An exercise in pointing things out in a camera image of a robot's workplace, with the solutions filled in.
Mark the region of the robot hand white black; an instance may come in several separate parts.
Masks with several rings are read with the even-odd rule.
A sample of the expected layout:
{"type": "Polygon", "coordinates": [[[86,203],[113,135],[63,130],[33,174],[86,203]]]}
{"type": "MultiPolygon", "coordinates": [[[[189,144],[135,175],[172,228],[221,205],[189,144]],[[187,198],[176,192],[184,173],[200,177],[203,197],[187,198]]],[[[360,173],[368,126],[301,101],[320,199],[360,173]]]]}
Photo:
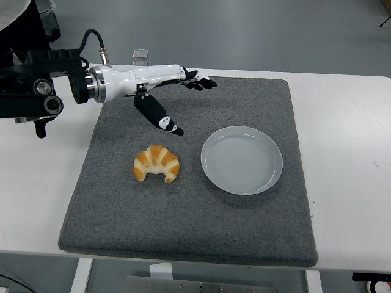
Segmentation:
{"type": "Polygon", "coordinates": [[[150,93],[151,90],[165,85],[178,84],[188,89],[202,91],[213,89],[217,84],[198,70],[189,70],[180,65],[154,65],[126,71],[117,71],[108,67],[103,70],[106,86],[105,101],[120,96],[133,97],[135,108],[156,128],[183,135],[169,114],[150,93]]]}

